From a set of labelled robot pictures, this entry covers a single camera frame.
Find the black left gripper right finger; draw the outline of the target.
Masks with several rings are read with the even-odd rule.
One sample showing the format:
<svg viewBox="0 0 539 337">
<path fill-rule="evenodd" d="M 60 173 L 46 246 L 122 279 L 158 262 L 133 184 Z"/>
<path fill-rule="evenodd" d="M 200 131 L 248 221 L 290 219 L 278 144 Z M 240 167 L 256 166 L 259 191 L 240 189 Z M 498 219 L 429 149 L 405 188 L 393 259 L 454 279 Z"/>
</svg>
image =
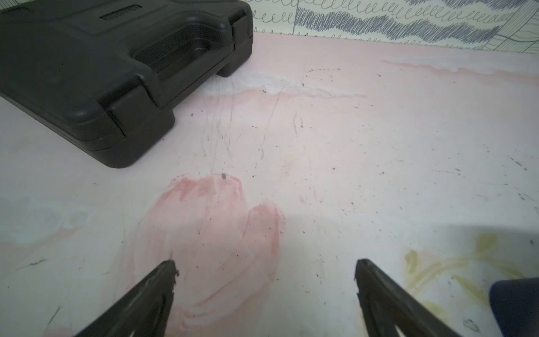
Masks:
<svg viewBox="0 0 539 337">
<path fill-rule="evenodd" d="M 369 259 L 357 261 L 355 281 L 369 336 L 458 337 Z"/>
</svg>

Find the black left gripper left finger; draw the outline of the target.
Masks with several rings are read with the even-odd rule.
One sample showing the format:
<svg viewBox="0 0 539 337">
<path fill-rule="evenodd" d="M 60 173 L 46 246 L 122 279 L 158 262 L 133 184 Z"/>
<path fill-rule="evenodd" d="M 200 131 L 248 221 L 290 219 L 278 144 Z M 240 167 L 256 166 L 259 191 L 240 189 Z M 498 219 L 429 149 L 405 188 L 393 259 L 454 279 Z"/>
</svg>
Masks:
<svg viewBox="0 0 539 337">
<path fill-rule="evenodd" d="M 174 261 L 160 263 L 77 337 L 164 336 L 178 275 Z"/>
</svg>

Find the dark blue storage box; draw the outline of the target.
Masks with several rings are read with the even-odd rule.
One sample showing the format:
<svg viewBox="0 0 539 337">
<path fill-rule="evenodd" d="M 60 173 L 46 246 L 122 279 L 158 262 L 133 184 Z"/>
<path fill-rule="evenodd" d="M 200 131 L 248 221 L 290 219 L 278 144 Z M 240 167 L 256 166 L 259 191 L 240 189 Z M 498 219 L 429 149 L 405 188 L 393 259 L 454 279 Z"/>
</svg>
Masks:
<svg viewBox="0 0 539 337">
<path fill-rule="evenodd" d="M 537 277 L 495 282 L 489 302 L 504 337 L 538 337 Z"/>
</svg>

